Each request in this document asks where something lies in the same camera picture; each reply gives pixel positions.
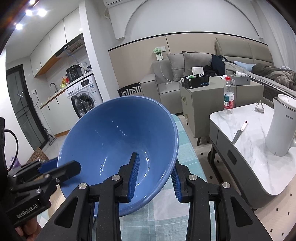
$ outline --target gray pillow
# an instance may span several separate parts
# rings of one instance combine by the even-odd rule
[[[184,56],[184,73],[183,76],[188,76],[192,74],[192,67],[206,65],[211,66],[212,55],[209,53],[189,53],[186,51],[182,52]]]
[[[184,57],[183,54],[167,54],[167,57],[170,61],[170,65],[172,67],[174,81],[181,80],[184,73]]]

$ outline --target range hood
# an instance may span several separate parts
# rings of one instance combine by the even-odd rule
[[[57,53],[55,54],[55,57],[56,58],[67,57],[69,55],[66,53],[66,51],[68,53],[73,54],[79,49],[81,49],[84,45],[85,44],[84,44],[83,35],[80,34],[74,39],[72,39],[70,42],[68,42],[65,46],[63,46],[59,51],[57,51]]]

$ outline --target kitchen cabinet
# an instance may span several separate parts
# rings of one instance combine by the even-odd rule
[[[51,100],[41,111],[55,135],[70,130],[79,120],[66,92]]]
[[[64,26],[67,43],[82,33],[78,8],[64,18]]]
[[[47,34],[37,45],[30,55],[31,66],[34,76],[40,71],[41,67],[52,57],[49,34]]]
[[[69,125],[69,130],[72,129],[72,127],[76,124],[76,122],[79,120],[79,117],[77,116],[71,99],[67,98],[66,92],[60,94],[57,97],[58,103],[60,105],[60,108],[63,111],[64,115],[64,121],[66,121]]]
[[[37,45],[37,47],[34,49],[34,51],[30,55],[31,59],[31,66],[33,75],[36,76],[38,71],[41,69],[41,48],[40,45]]]
[[[40,56],[40,62],[41,66],[45,65],[46,62],[52,57],[52,50],[50,47],[50,40],[49,40],[49,34],[47,34],[39,43],[41,48],[41,56]]]
[[[49,40],[53,55],[67,43],[63,19],[49,32]]]

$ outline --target checkered cloth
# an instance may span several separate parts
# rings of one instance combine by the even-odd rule
[[[179,134],[178,160],[192,174],[207,181],[180,119],[173,115]],[[189,203],[179,203],[171,177],[159,194],[138,211],[120,218],[122,241],[182,241],[186,239]],[[216,241],[214,203],[210,202],[211,241]],[[92,240],[96,240],[94,224]]]

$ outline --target tissue box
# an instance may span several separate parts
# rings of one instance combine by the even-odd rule
[[[251,84],[251,78],[248,76],[235,77],[233,75],[230,75],[230,78],[231,78],[231,83],[236,86]]]
[[[192,79],[186,79],[187,76],[181,78],[182,86],[186,89],[194,89],[202,86],[210,85],[209,76],[195,77]]]

